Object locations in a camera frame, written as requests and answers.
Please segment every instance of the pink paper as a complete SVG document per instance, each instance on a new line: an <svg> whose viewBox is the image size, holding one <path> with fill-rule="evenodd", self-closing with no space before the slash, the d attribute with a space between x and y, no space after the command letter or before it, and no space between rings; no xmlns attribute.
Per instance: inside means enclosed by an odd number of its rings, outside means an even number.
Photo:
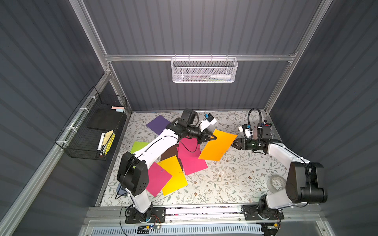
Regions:
<svg viewBox="0 0 378 236"><path fill-rule="evenodd" d="M195 150L195 152L193 153L189 152L185 147L189 149L190 151ZM201 154L200 145L197 143L197 139L183 138L178 144L177 151L178 151L178 158L180 159L184 159L188 157L198 158Z"/></svg>
<svg viewBox="0 0 378 236"><path fill-rule="evenodd" d="M149 183L147 185L147 191L156 197L172 178L172 175L154 162L148 169L148 178Z"/></svg>
<svg viewBox="0 0 378 236"><path fill-rule="evenodd" d="M186 175L193 174L194 172L204 170L208 168L205 160L198 158L182 158L180 159L183 164Z"/></svg>

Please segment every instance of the colored paper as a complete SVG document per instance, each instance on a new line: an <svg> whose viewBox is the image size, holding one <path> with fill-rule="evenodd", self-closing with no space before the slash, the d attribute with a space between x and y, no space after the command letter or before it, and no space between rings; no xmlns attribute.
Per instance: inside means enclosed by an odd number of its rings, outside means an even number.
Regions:
<svg viewBox="0 0 378 236"><path fill-rule="evenodd" d="M183 158L198 158L201 154L200 145L197 139L183 138L178 144L178 156Z"/></svg>
<svg viewBox="0 0 378 236"><path fill-rule="evenodd" d="M102 142L102 145L105 145L107 142L108 142L108 140L109 140L109 138L110 138L110 136L113 134L113 130L110 130L109 132L106 132L105 133L105 138L104 138L104 140L103 140L103 142Z"/></svg>
<svg viewBox="0 0 378 236"><path fill-rule="evenodd" d="M215 130L214 135L217 139L208 141L199 159L220 161L237 137L236 134L229 134L220 130Z"/></svg>
<svg viewBox="0 0 378 236"><path fill-rule="evenodd" d="M150 123L147 124L147 127L150 128L153 132L160 135L163 130L170 124L170 121L165 119L162 116L158 116L153 119Z"/></svg>
<svg viewBox="0 0 378 236"><path fill-rule="evenodd" d="M116 134L112 134L111 137L110 137L109 142L106 143L106 145L105 145L105 155L108 154L108 151L112 147L112 143L113 143L115 137L116 137Z"/></svg>
<svg viewBox="0 0 378 236"><path fill-rule="evenodd" d="M139 151L140 149L144 148L148 144L149 143L146 143L146 142L135 141L134 144L133 144L133 147L131 148L130 153L133 154L134 152Z"/></svg>
<svg viewBox="0 0 378 236"><path fill-rule="evenodd" d="M171 178L172 175L156 164L156 162L152 163L151 167L148 169L149 183L147 185L147 191L156 197Z"/></svg>
<svg viewBox="0 0 378 236"><path fill-rule="evenodd" d="M177 160L181 166L181 170L184 170L183 164L178 156L178 144L173 145L172 147L168 148L161 156L160 156L160 161L165 160L167 158L176 156Z"/></svg>
<svg viewBox="0 0 378 236"><path fill-rule="evenodd" d="M183 163L184 171L186 175L193 174L200 170L208 168L205 160L200 160L198 158L182 158L181 162Z"/></svg>
<svg viewBox="0 0 378 236"><path fill-rule="evenodd" d="M172 175L170 181L163 188L164 196L188 185L176 156L160 161L158 165Z"/></svg>

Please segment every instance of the floral tablecloth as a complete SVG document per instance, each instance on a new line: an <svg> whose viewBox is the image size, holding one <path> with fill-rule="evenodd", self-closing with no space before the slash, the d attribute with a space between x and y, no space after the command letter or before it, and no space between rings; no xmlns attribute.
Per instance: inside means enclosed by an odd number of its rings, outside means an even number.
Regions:
<svg viewBox="0 0 378 236"><path fill-rule="evenodd" d="M202 120L204 113L199 112L198 114L200 120ZM248 112L245 111L212 112L217 123L214 126L210 126L209 129L211 131L218 129L241 137L242 134L238 131L238 127L246 123L247 114ZM157 134L150 130L146 124L158 115L162 115L172 121L176 117L180 117L181 113L132 114L113 172L101 201L102 207L131 204L129 197L115 199L116 189L119 184L116 175L121 156L131 150L135 141L151 142L157 137ZM258 112L252 112L250 120L251 125L256 125L259 120ZM268 154L239 151L233 147L229 148L219 162L206 161L206 163L209 167L208 169L186 176L188 186L166 196L163 196L162 192L157 197L153 197L148 193L151 202L154 205L257 202L261 195L270 193L266 182L271 174L286 178L288 173L288 170L279 161Z"/></svg>

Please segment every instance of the mounting plate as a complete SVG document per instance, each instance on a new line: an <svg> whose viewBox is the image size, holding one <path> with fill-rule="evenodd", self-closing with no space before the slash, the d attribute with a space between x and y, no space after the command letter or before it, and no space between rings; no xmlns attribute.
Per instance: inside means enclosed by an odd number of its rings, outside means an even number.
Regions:
<svg viewBox="0 0 378 236"><path fill-rule="evenodd" d="M279 219L283 220L284 214L282 212L279 212L278 210L267 210L265 213L266 215L269 215L269 218L262 218L259 216L259 213L257 212L257 206L256 205L243 205L242 211L244 213L244 218L246 221L260 221L260 220L278 220L276 215L279 217Z"/></svg>
<svg viewBox="0 0 378 236"><path fill-rule="evenodd" d="M143 223L140 221L140 217L136 214L136 210L134 208L129 208L125 212L126 215L126 224L140 224ZM166 208L165 207L153 207L152 208L152 215L156 215L160 219L160 223L165 222L165 216L166 216ZM146 224L153 224L155 223L156 217L151 216L151 219L146 222Z"/></svg>

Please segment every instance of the green paper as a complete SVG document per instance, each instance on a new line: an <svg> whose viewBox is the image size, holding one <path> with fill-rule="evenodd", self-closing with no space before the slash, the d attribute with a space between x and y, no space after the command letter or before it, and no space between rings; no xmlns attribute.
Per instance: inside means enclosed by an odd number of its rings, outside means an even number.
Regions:
<svg viewBox="0 0 378 236"><path fill-rule="evenodd" d="M140 149L144 148L148 144L149 143L146 143L146 142L135 141L134 144L133 144L133 148L131 149L130 153L133 154L134 152L139 151Z"/></svg>

